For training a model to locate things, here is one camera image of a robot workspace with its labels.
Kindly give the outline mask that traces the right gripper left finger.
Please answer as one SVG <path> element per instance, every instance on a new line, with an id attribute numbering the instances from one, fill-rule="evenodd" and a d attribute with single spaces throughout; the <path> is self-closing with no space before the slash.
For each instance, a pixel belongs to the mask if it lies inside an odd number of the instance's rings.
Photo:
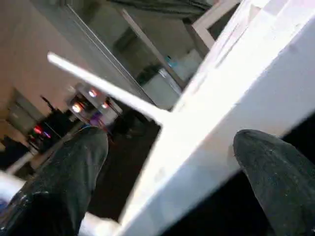
<path id="1" fill-rule="evenodd" d="M 105 131 L 79 130 L 13 196 L 0 214 L 0 234 L 78 235 L 107 154 Z"/>

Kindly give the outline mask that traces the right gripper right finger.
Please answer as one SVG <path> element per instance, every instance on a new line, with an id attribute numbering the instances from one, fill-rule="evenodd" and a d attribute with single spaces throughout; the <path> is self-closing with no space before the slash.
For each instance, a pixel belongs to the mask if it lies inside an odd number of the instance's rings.
<path id="1" fill-rule="evenodd" d="M 293 145 L 259 130 L 240 130 L 235 158 L 275 235 L 315 234 L 315 166 Z"/>

